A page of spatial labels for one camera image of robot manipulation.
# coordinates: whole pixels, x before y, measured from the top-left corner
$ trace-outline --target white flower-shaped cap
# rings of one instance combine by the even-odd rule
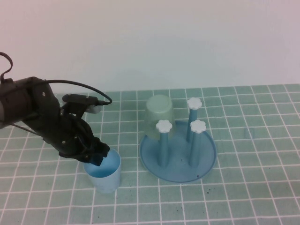
[[[187,101],[187,105],[189,109],[199,109],[202,106],[202,102],[199,98],[197,97],[191,97]]]
[[[194,122],[191,122],[191,131],[200,134],[205,130],[206,130],[206,125],[204,121],[195,120]]]
[[[156,124],[156,128],[160,133],[169,133],[172,128],[172,123],[170,123],[168,120],[160,120]]]

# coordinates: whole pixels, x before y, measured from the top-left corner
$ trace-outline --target green tiled floor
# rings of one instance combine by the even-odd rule
[[[81,163],[6,127],[0,130],[1,225],[300,224],[298,84],[107,94],[113,104],[84,118],[122,157],[117,192],[97,193]],[[188,98],[201,98],[198,118],[218,150],[215,168],[201,181],[159,180],[139,160],[146,100],[154,94],[172,98],[178,120],[188,118]]]

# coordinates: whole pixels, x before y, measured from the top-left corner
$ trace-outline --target blue round base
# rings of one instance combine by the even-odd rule
[[[213,168],[217,159],[217,150],[207,132],[201,134],[199,166],[192,168],[188,164],[191,144],[186,141],[187,127],[187,122],[176,122],[176,133],[169,139],[169,162],[166,168],[158,165],[158,140],[144,136],[140,144],[140,157],[144,166],[152,174],[166,181],[186,183],[200,179]]]

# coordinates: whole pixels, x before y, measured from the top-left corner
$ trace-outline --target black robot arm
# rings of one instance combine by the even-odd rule
[[[6,54],[0,52],[0,55],[8,58],[12,66],[12,61]],[[22,121],[56,148],[60,156],[94,165],[101,164],[110,148],[94,137],[82,115],[91,111],[92,107],[110,104],[112,100],[107,95],[76,82],[44,81],[36,77],[14,82],[12,79],[4,79],[3,76],[4,73],[0,77],[0,128]],[[87,87],[96,90],[109,101],[68,94],[63,97],[66,103],[60,107],[50,83],[71,83]]]

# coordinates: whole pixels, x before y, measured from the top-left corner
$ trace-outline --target white wall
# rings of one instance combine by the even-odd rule
[[[0,51],[14,79],[102,90],[300,83],[299,9],[299,0],[0,0]]]

